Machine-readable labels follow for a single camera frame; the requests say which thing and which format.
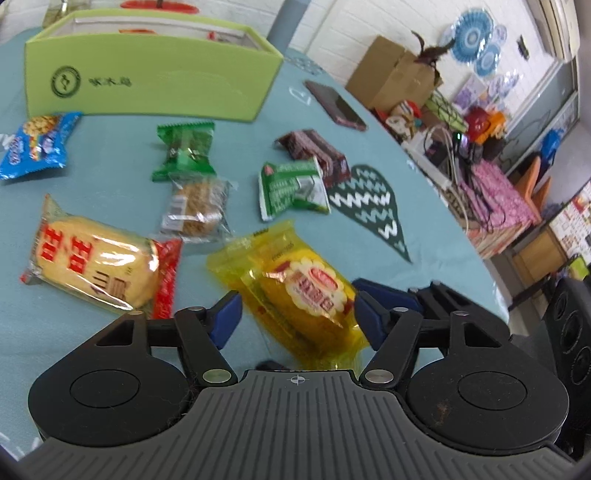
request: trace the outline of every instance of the blue plastic bag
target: blue plastic bag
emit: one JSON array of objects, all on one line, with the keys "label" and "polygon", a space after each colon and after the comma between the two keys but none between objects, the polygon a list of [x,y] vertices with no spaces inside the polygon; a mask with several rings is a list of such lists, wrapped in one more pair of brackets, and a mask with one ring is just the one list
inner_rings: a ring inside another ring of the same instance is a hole
[{"label": "blue plastic bag", "polygon": [[64,145],[81,112],[36,116],[19,129],[0,163],[0,179],[66,166]]}]

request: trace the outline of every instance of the snack package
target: snack package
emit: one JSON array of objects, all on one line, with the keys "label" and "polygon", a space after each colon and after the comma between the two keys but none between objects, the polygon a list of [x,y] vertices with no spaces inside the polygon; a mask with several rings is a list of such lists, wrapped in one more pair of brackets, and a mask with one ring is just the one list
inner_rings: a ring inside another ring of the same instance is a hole
[{"label": "snack package", "polygon": [[171,180],[173,196],[161,233],[191,243],[216,242],[230,235],[226,221],[229,181],[192,172],[171,175]]},{"label": "snack package", "polygon": [[330,213],[329,198],[316,158],[283,165],[265,163],[259,175],[259,203],[264,222],[288,208]]},{"label": "snack package", "polygon": [[322,179],[326,188],[350,180],[351,171],[347,158],[322,138],[316,130],[296,130],[275,140],[281,144],[294,160],[318,159]]},{"label": "snack package", "polygon": [[208,158],[214,130],[213,122],[160,125],[158,136],[168,153],[164,165],[152,173],[152,181],[167,181],[170,174],[182,171],[215,175]]},{"label": "snack package", "polygon": [[172,316],[182,242],[155,242],[134,233],[64,213],[46,195],[27,271],[82,299],[117,311]]},{"label": "snack package", "polygon": [[22,177],[45,168],[66,166],[64,145],[80,112],[36,116],[23,123],[0,163],[0,179]]},{"label": "snack package", "polygon": [[366,340],[355,321],[355,291],[300,239],[291,221],[239,238],[207,267],[238,290],[256,319],[304,369],[353,368]]}]

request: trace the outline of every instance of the red plate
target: red plate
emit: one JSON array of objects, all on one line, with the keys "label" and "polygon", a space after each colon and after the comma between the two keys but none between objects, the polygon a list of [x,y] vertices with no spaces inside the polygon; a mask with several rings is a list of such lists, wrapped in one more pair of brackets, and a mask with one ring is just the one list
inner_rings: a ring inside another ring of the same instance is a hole
[{"label": "red plate", "polygon": [[156,0],[127,0],[121,4],[121,8],[142,8],[147,10],[166,10],[181,14],[198,14],[199,9],[193,5],[181,2],[163,2],[162,8],[156,7]]}]

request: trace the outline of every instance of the light green storage box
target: light green storage box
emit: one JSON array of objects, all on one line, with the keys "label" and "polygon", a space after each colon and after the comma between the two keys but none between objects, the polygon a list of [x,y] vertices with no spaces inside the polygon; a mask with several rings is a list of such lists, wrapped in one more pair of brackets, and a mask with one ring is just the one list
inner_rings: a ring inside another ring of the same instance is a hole
[{"label": "light green storage box", "polygon": [[79,11],[27,41],[27,108],[29,116],[82,111],[251,121],[282,61],[245,25],[152,10]]}]

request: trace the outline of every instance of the green candy wrapper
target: green candy wrapper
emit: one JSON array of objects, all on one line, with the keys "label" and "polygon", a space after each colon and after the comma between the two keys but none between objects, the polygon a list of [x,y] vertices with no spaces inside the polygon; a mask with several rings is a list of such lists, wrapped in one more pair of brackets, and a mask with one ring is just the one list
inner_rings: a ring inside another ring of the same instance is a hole
[{"label": "green candy wrapper", "polygon": [[273,220],[288,208],[330,213],[316,157],[282,165],[265,163],[259,175],[259,201],[264,222]]},{"label": "green candy wrapper", "polygon": [[152,173],[152,181],[167,181],[171,173],[184,171],[215,175],[207,156],[214,130],[213,122],[158,126],[158,136],[167,144],[168,153],[164,165]]}]

